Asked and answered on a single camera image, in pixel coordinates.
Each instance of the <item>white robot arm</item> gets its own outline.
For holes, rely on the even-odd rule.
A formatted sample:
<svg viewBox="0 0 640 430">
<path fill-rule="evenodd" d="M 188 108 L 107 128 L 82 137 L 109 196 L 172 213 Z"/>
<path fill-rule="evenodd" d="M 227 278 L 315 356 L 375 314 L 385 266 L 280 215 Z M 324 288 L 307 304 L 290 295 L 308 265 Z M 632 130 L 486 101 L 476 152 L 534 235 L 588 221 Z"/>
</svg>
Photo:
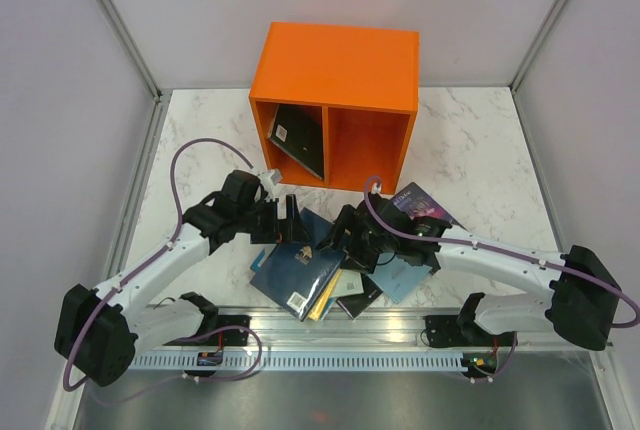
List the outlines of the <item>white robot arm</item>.
<svg viewBox="0 0 640 430">
<path fill-rule="evenodd" d="M 102 310 L 71 360 L 101 386 L 118 379 L 133 358 L 146 350 L 214 330 L 217 308 L 195 293 L 182 295 L 156 310 L 148 310 L 148 304 L 182 272 L 207 258 L 238 232 L 250 234 L 252 243 L 308 242 L 293 195 L 287 195 L 286 218 L 278 219 L 277 200 L 268 198 L 264 190 L 273 179 L 273 175 L 267 175 L 263 185 L 252 174 L 232 172 L 220 192 L 213 192 L 185 212 L 177 238 L 167 238 L 164 245 L 169 248 L 143 272 L 132 273 L 139 270 L 136 264 L 91 290 L 81 285 L 71 289 L 63 301 L 58 323 L 58 353 L 69 358 L 80 329 L 99 305 Z M 606 345 L 618 298 L 546 267 L 556 264 L 577 268 L 619 288 L 590 250 L 573 247 L 568 255 L 537 253 L 476 237 L 431 217 L 412 220 L 387 199 L 373 194 L 368 198 L 377 217 L 388 224 L 387 229 L 373 217 L 365 202 L 357 209 L 346 205 L 318 245 L 320 250 L 328 246 L 343 248 L 347 254 L 343 268 L 370 273 L 381 253 L 394 252 L 412 265 L 431 266 L 433 272 L 459 270 L 525 292 L 503 297 L 472 294 L 459 314 L 445 316 L 444 320 L 429 317 L 427 337 L 432 346 L 491 346 L 494 336 L 550 330 L 584 348 L 602 350 Z M 389 229 L 404 232 L 407 237 L 431 236 L 439 241 L 402 238 Z M 522 254 L 531 258 L 514 257 Z M 127 285 L 121 284 L 129 279 Z"/>
</svg>

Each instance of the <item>white wall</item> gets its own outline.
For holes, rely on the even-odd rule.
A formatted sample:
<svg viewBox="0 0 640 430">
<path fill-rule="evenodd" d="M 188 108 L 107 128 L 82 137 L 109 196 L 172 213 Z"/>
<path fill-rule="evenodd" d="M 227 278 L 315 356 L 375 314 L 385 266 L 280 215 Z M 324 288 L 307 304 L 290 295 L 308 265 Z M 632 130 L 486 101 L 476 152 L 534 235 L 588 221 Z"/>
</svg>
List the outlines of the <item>white wall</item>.
<svg viewBox="0 0 640 430">
<path fill-rule="evenodd" d="M 249 86 L 269 23 L 421 32 L 424 85 L 511 82 L 553 0 L 114 0 L 162 87 Z"/>
<path fill-rule="evenodd" d="M 639 75 L 639 0 L 572 0 L 518 96 L 562 240 L 592 248 L 636 301 Z M 612 335 L 640 403 L 640 331 Z"/>
<path fill-rule="evenodd" d="M 114 238 L 151 98 L 94 0 L 0 0 L 0 414 L 43 428 L 62 298 Z"/>
</svg>

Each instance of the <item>white marble surface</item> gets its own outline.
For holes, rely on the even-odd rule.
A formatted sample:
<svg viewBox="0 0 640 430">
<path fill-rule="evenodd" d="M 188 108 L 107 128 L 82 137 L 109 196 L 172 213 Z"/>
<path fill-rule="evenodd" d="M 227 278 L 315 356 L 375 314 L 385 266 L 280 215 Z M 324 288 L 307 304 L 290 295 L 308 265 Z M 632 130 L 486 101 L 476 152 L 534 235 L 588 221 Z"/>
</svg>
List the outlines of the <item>white marble surface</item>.
<svg viewBox="0 0 640 430">
<path fill-rule="evenodd" d="M 169 164 L 183 143 L 215 137 L 241 150 L 258 168 L 264 157 L 248 101 L 248 90 L 181 90 L 173 93 L 133 238 L 129 263 L 157 246 L 175 225 Z M 219 189 L 226 175 L 244 164 L 214 144 L 187 150 L 178 163 L 183 207 Z M 520 122 L 507 88 L 424 88 L 398 189 L 415 181 L 469 230 L 515 245 L 555 250 L 553 235 L 534 175 Z M 281 186 L 332 220 L 355 192 Z M 238 236 L 172 283 L 156 301 L 196 291 L 217 305 L 277 306 L 249 280 L 259 253 L 248 236 Z M 427 277 L 402 307 L 459 307 L 473 292 L 513 293 L 480 277 L 440 271 Z M 387 297 L 374 306 L 392 306 Z"/>
</svg>

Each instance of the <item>orange wooden cubby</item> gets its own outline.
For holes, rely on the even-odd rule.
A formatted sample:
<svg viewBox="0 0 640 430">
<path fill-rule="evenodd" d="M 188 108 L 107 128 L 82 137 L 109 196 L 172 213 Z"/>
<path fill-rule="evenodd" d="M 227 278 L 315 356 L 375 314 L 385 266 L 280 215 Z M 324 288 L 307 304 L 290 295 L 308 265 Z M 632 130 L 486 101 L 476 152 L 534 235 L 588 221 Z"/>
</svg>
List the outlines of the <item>orange wooden cubby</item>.
<svg viewBox="0 0 640 430">
<path fill-rule="evenodd" d="M 419 34 L 272 23 L 249 101 L 268 168 L 283 183 L 361 191 L 379 175 L 394 193 L 418 112 Z M 322 124 L 324 181 L 268 140 L 279 103 Z"/>
</svg>

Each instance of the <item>blue book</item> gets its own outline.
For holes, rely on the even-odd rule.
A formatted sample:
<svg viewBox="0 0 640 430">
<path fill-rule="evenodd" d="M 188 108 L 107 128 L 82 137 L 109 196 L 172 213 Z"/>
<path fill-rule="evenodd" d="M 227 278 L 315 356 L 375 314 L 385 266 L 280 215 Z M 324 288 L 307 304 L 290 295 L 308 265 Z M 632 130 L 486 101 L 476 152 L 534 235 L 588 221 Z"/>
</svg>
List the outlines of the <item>blue book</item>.
<svg viewBox="0 0 640 430">
<path fill-rule="evenodd" d="M 404 300 L 431 272 L 430 266 L 412 267 L 404 260 L 394 258 L 393 253 L 381 254 L 378 262 L 382 265 L 376 266 L 369 278 L 380 290 L 389 295 L 395 304 Z"/>
<path fill-rule="evenodd" d="M 300 217 L 311 237 L 310 243 L 278 245 L 270 255 L 262 257 L 264 261 L 256 266 L 259 271 L 251 279 L 251 285 L 302 321 L 340 268 L 344 253 L 331 249 L 317 251 L 316 245 L 329 233 L 331 224 L 308 208 L 302 209 Z"/>
<path fill-rule="evenodd" d="M 276 247 L 275 245 L 267 245 L 265 248 L 260 250 L 260 253 L 258 254 L 258 256 L 251 263 L 251 265 L 249 265 L 249 268 L 254 272 L 259 272 L 260 269 L 262 268 L 262 264 L 267 260 L 269 255 L 271 255 L 271 252 L 275 250 L 275 247 Z M 327 300 L 327 304 L 325 305 L 324 310 L 322 311 L 322 315 L 320 315 L 320 318 L 318 319 L 319 322 L 324 320 L 324 317 L 327 316 L 327 313 L 329 313 L 331 306 L 336 302 L 336 300 L 337 298 L 335 297 L 332 297 L 329 300 Z"/>
</svg>

